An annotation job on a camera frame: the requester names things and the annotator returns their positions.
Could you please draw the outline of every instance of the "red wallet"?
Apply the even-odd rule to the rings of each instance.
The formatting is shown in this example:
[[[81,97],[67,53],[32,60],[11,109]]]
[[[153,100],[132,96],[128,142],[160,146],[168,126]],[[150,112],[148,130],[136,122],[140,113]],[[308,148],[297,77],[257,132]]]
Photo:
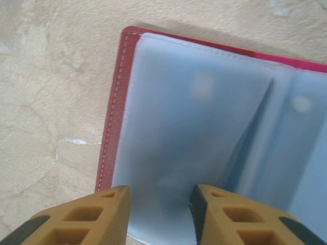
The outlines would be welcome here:
[[[166,35],[173,38],[182,39],[221,50],[241,54],[244,56],[255,57],[263,60],[275,61],[299,69],[306,69],[319,72],[327,72],[327,65],[314,62],[290,59],[274,55],[257,53],[241,48],[230,47],[217,43],[181,37],[173,34],[162,33],[139,27],[126,27],[121,34],[119,51],[116,60],[116,67],[112,79],[110,98],[108,102],[104,133],[102,138],[98,175],[95,191],[100,191],[111,187],[118,142],[121,132],[122,120],[124,116],[125,101],[127,97],[129,79],[131,74],[134,51],[137,41],[143,33],[154,33]]]

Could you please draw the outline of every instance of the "stone countertop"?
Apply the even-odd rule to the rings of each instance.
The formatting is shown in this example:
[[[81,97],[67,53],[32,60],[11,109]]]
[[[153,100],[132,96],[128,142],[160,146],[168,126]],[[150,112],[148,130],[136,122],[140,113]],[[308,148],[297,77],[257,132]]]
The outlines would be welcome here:
[[[326,8],[327,0],[0,0],[0,239],[94,191],[124,27],[327,63]]]

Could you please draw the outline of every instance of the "beige textured surface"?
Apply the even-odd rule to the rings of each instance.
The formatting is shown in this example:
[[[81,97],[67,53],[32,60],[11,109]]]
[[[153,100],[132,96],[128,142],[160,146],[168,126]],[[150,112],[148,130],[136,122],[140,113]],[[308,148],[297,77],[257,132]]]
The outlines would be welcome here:
[[[326,7],[327,0],[0,0],[0,238],[44,208],[93,192],[125,26],[327,63]]]

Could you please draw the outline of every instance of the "marble surface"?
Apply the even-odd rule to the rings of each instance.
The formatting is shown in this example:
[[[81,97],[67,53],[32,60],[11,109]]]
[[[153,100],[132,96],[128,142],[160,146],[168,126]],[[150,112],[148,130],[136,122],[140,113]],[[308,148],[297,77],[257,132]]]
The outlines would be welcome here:
[[[326,8],[327,0],[0,0],[0,239],[94,191],[125,26],[327,63]]]

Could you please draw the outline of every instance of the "red leather cover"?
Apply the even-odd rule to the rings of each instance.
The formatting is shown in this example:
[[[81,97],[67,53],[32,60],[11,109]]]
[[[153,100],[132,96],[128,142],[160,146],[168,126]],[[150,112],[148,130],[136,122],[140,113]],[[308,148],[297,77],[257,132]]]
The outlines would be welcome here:
[[[307,69],[312,71],[327,72],[327,65],[318,64],[308,61],[295,60],[285,57],[256,53],[249,50],[230,47],[212,42],[181,37],[177,35],[147,30],[139,27],[126,27],[121,34],[120,46],[116,60],[116,67],[113,75],[110,98],[107,108],[102,144],[100,150],[98,175],[95,191],[100,191],[111,187],[112,176],[115,164],[115,158],[118,148],[118,141],[121,131],[122,120],[124,116],[125,101],[129,78],[131,74],[131,66],[134,57],[134,51],[140,35],[145,32],[162,34],[174,38],[179,38],[186,41],[191,41],[233,53],[247,55],[259,59],[276,61],[296,68]]]

